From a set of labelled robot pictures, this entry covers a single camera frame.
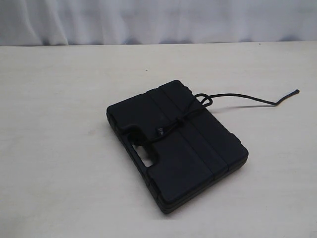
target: black cord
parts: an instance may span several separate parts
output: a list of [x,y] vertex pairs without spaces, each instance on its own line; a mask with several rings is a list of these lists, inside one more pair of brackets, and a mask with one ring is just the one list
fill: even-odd
[[[266,103],[266,104],[270,104],[274,107],[278,106],[281,102],[283,102],[284,100],[296,95],[299,93],[299,90],[296,89],[294,92],[287,94],[286,96],[282,97],[280,100],[278,100],[277,102],[271,102],[271,101],[267,101],[267,100],[263,100],[260,98],[255,98],[252,96],[248,96],[248,95],[243,95],[243,94],[238,94],[238,93],[222,93],[222,94],[214,94],[214,95],[207,95],[205,93],[199,93],[196,94],[194,99],[188,104],[188,106],[185,108],[183,115],[177,117],[175,120],[173,120],[172,122],[170,122],[169,124],[159,127],[157,128],[157,134],[158,136],[155,138],[152,138],[150,140],[146,140],[143,141],[142,143],[136,143],[137,146],[140,145],[145,145],[145,144],[152,144],[155,142],[158,142],[162,139],[164,139],[165,137],[167,137],[172,131],[174,131],[174,129],[176,129],[179,126],[184,125],[185,120],[188,119],[189,115],[193,115],[196,114],[198,112],[202,112],[206,107],[210,106],[211,104],[213,104],[213,100],[212,98],[219,98],[219,97],[240,97],[240,98],[247,98],[247,99],[251,99],[254,101],[258,101],[261,103]],[[189,110],[190,107],[192,106],[192,104],[196,101],[196,99],[198,97],[203,97],[203,99],[200,101],[200,103],[202,104],[202,106],[198,109],[194,109],[194,110]]]

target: white table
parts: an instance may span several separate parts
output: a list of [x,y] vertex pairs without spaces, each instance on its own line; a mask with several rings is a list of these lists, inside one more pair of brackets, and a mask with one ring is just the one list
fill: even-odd
[[[161,213],[107,106],[175,78],[235,92],[211,112],[247,163]],[[317,42],[0,47],[1,238],[316,238]]]

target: black plastic case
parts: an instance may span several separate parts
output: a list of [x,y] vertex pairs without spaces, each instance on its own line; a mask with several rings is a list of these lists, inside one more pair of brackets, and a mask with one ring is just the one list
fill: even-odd
[[[134,141],[157,137],[156,129],[181,116],[192,92],[174,80],[109,106],[108,121],[128,151],[158,206],[170,213],[208,186],[240,168],[248,151],[205,109],[161,141],[144,146],[154,164],[146,167]],[[192,109],[201,107],[196,100]]]

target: white curtain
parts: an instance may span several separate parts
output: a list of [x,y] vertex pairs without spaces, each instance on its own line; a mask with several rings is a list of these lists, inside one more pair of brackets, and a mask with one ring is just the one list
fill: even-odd
[[0,0],[0,45],[317,40],[317,0]]

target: knot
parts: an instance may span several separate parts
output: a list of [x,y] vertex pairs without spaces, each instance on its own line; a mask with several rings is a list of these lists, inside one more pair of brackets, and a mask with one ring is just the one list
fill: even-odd
[[184,117],[177,117],[177,118],[176,118],[176,122],[177,122],[177,124],[178,124],[179,126],[183,126],[184,123],[185,123],[185,119],[184,119]]

